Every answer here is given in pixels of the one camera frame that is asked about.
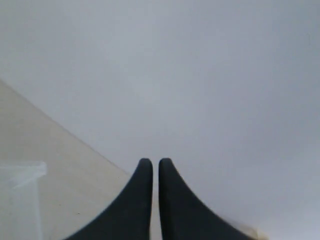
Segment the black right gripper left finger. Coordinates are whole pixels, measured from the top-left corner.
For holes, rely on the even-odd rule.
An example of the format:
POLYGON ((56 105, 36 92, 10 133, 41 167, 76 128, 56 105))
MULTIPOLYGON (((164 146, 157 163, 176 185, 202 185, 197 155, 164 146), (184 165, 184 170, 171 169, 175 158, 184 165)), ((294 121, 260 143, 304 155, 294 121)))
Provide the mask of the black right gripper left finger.
POLYGON ((153 200, 153 165, 142 158, 120 194, 69 240, 149 240, 153 200))

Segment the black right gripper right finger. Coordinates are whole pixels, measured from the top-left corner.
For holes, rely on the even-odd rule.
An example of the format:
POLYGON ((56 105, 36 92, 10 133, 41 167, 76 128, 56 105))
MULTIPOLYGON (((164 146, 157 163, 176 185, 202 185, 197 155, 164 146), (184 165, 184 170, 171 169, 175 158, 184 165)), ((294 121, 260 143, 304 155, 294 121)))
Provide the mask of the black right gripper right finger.
POLYGON ((170 158, 158 165, 158 201, 164 240, 253 240, 209 209, 170 158))

